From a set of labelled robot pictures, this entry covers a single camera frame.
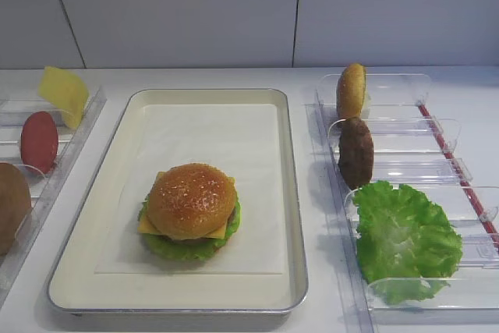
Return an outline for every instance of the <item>bun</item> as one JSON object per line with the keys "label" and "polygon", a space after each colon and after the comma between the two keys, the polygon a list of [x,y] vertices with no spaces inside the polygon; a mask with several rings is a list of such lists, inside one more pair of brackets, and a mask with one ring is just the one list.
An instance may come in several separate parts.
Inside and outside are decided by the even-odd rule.
{"label": "bun", "polygon": [[198,239],[223,226],[235,202],[234,179],[193,163],[170,169],[154,183],[146,215],[170,239]]}
{"label": "bun", "polygon": [[360,117],[366,99],[366,67],[355,62],[345,68],[336,86],[336,111],[340,119]]}
{"label": "bun", "polygon": [[9,252],[30,209],[30,188],[23,173],[14,165],[0,163],[0,255]]}
{"label": "bun", "polygon": [[374,145],[366,123],[358,117],[343,122],[339,143],[338,167],[351,190],[370,182],[373,177]]}

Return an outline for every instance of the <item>food display rack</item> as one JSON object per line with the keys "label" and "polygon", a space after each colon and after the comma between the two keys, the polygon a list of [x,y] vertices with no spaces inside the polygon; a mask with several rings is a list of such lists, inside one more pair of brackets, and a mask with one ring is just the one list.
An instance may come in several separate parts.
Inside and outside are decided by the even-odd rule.
{"label": "food display rack", "polygon": [[[12,99],[6,93],[0,95],[0,162],[15,165],[23,173],[31,195],[31,210],[17,229],[11,249],[0,257],[0,308],[2,308],[48,213],[104,107],[106,97],[100,87],[91,90],[82,122],[76,130],[71,130],[62,121],[61,111],[47,101],[32,100],[31,97],[26,100]],[[19,151],[23,125],[30,115],[39,111],[48,112],[58,130],[55,167],[47,174],[25,165]]]}
{"label": "food display rack", "polygon": [[[327,170],[334,207],[327,221],[340,233],[348,271],[338,273],[348,332],[384,331],[391,324],[458,324],[499,321],[499,187],[473,186],[465,161],[454,156],[460,124],[437,119],[426,106],[431,80],[422,74],[368,74],[369,106],[361,117],[374,144],[373,179],[400,183],[423,191],[440,204],[462,236],[462,260],[451,278],[387,278],[368,285],[356,259],[358,216],[355,191],[345,184],[338,167],[335,89],[339,74],[317,85],[309,117],[315,118],[313,151]],[[410,282],[445,281],[432,299],[387,305],[377,289],[404,288]]]}

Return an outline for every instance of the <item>tray rim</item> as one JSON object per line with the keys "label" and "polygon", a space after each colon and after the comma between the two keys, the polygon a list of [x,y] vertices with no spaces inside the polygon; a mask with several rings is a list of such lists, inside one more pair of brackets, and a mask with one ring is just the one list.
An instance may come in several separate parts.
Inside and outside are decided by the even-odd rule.
{"label": "tray rim", "polygon": [[[116,133],[118,132],[118,129],[122,123],[122,119],[126,113],[127,108],[129,107],[131,101],[134,99],[135,96],[142,94],[143,92],[146,91],[180,91],[180,92],[187,92],[187,91],[210,91],[210,92],[216,92],[216,91],[267,91],[267,92],[276,92],[279,95],[282,96],[282,99],[284,100],[285,103],[285,121],[288,124],[288,138],[289,138],[289,147],[290,147],[290,166],[292,167],[292,180],[294,182],[294,192],[293,192],[293,197],[296,199],[296,215],[297,215],[297,224],[299,228],[299,248],[297,249],[299,251],[300,257],[303,259],[303,274],[304,274],[304,279],[303,279],[303,292],[301,295],[298,295],[296,298],[293,298],[292,303],[290,303],[286,307],[282,308],[68,308],[68,307],[62,307],[59,306],[51,297],[50,293],[50,286],[52,283],[52,280],[55,275],[55,271],[58,268],[58,265],[60,263],[60,260],[62,259],[62,255],[65,252],[65,248],[68,245],[69,239],[71,238],[71,235],[73,233],[73,230],[76,226],[76,223],[78,222],[78,219],[80,218],[80,215],[83,211],[83,207],[85,203],[87,202],[87,199],[90,195],[90,191],[92,190],[95,180],[101,171],[102,165],[104,164],[104,160],[108,155],[109,149],[111,145],[113,144],[113,141],[115,139]],[[296,178],[296,161],[295,161],[295,151],[293,147],[293,139],[292,139],[292,127],[291,127],[291,117],[289,114],[289,104],[288,104],[288,96],[286,95],[285,92],[279,89],[274,89],[270,87],[261,87],[261,88],[151,88],[151,89],[142,89],[138,90],[137,92],[133,93],[130,95],[128,98],[123,110],[121,111],[116,124],[114,125],[112,129],[112,133],[109,137],[109,140],[102,152],[101,157],[99,158],[99,161],[97,162],[97,167],[95,168],[94,173],[90,177],[90,181],[87,184],[87,188],[85,189],[85,192],[83,194],[83,197],[81,201],[78,204],[78,208],[76,210],[76,214],[70,224],[70,226],[67,229],[65,238],[63,239],[63,242],[60,246],[60,249],[56,255],[56,258],[51,266],[51,269],[48,273],[48,279],[47,282],[45,283],[44,287],[44,294],[45,297],[47,298],[49,304],[51,307],[59,312],[63,312],[66,314],[75,314],[75,315],[83,315],[83,314],[96,314],[96,315],[103,315],[103,314],[108,314],[108,315],[124,315],[124,314],[163,314],[163,315],[203,315],[203,314],[212,314],[212,315],[241,315],[241,314],[248,314],[248,315],[257,315],[257,314],[262,314],[262,315],[286,315],[291,313],[297,306],[303,303],[305,300],[307,294],[308,294],[308,289],[309,289],[309,277],[308,277],[308,267],[307,267],[307,262],[306,262],[306,251],[305,251],[305,243],[304,243],[304,238],[303,238],[303,221],[302,221],[302,215],[301,215],[301,208],[299,205],[299,194],[298,194],[298,180]]]}

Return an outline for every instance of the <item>red strip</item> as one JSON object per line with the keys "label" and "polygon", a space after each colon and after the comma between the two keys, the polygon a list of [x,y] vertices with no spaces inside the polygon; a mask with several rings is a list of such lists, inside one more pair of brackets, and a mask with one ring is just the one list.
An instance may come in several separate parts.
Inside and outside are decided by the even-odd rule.
{"label": "red strip", "polygon": [[[426,105],[418,105],[419,111],[421,112],[421,115],[424,117],[430,117],[430,113],[428,112],[428,109],[426,108]],[[452,154],[451,151],[447,148],[445,144],[445,140],[440,134],[440,132],[437,129],[437,126],[434,124],[434,122],[430,122],[430,126],[434,132],[435,139],[437,140],[438,146],[444,153],[444,156],[447,159],[454,159],[454,155]],[[464,172],[461,170],[461,167],[457,163],[453,163],[454,170],[459,174],[463,175]],[[473,206],[473,209],[475,210],[476,214],[478,217],[480,217],[483,212],[485,211],[483,209],[483,205],[480,203],[480,199],[476,195],[476,193],[473,191],[473,189],[470,188],[470,184],[468,181],[461,181],[460,182],[461,186],[467,187],[468,189],[464,189],[466,196],[468,197],[469,202]],[[486,232],[489,234],[494,235],[493,236],[493,241],[494,243],[499,243],[499,236],[497,234],[497,230],[495,229],[494,225],[490,221],[481,221],[483,227],[485,228]]]}

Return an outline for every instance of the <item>white tray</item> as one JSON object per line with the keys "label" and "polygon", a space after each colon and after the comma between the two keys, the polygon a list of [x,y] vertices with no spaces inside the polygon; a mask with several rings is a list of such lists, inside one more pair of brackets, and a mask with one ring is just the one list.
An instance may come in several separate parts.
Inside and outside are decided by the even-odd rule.
{"label": "white tray", "polygon": [[[206,263],[149,253],[136,232],[158,171],[205,162],[235,178],[242,222]],[[144,90],[124,111],[48,284],[71,313],[286,314],[307,290],[286,96]]]}

